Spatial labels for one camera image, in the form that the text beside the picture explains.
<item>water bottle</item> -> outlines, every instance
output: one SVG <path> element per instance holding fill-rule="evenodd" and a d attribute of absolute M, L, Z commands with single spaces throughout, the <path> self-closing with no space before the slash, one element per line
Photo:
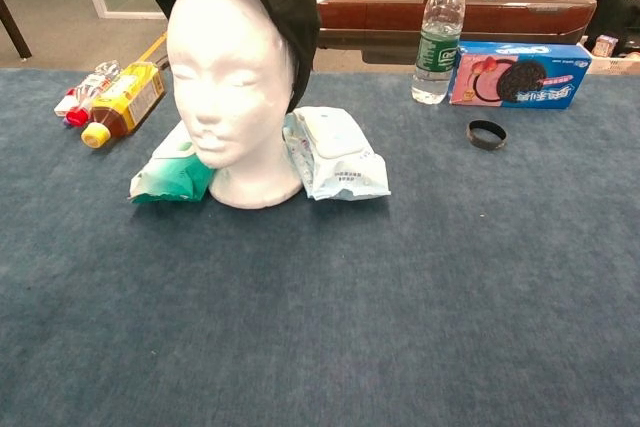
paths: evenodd
<path fill-rule="evenodd" d="M 464 21 L 464 0 L 429 0 L 424 9 L 411 95 L 439 104 L 447 95 Z"/>
<path fill-rule="evenodd" d="M 65 116 L 68 125 L 82 127 L 91 118 L 91 102 L 104 92 L 122 69 L 117 60 L 103 62 L 95 68 L 93 74 L 88 75 L 80 85 L 70 90 L 78 104 L 69 109 Z"/>

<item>bottle cap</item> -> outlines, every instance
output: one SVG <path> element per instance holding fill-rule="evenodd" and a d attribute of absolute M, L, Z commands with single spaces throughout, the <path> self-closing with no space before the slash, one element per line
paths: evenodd
<path fill-rule="evenodd" d="M 69 122 L 74 127 L 82 127 L 89 120 L 89 112 L 87 112 L 82 107 L 77 106 L 70 109 L 65 117 L 67 119 L 67 122 Z"/>
<path fill-rule="evenodd" d="M 82 132 L 82 141 L 92 149 L 99 149 L 111 138 L 109 129 L 100 122 L 91 122 Z"/>

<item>blue wet wipes package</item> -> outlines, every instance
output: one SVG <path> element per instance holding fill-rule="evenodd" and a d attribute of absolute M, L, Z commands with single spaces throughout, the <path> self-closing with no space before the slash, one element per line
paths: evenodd
<path fill-rule="evenodd" d="M 390 195 L 384 159 L 344 109 L 298 107 L 283 135 L 307 197 L 364 200 Z"/>
<path fill-rule="evenodd" d="M 450 102 L 566 109 L 590 64 L 577 45 L 461 42 Z"/>

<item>green wet wipes package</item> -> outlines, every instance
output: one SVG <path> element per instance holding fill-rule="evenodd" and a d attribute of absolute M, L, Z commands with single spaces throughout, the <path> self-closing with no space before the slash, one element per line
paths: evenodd
<path fill-rule="evenodd" d="M 204 197 L 214 172 L 200 162 L 189 133 L 180 122 L 131 179 L 129 199 L 134 204 L 159 200 L 197 202 Z"/>

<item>mannequin head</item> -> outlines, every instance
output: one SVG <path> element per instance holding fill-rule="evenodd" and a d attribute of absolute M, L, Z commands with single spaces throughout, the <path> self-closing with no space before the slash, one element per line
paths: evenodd
<path fill-rule="evenodd" d="M 177 0 L 167 50 L 176 105 L 195 151 L 220 169 L 213 196 L 258 208 L 297 192 L 282 139 L 295 62 L 261 1 Z"/>

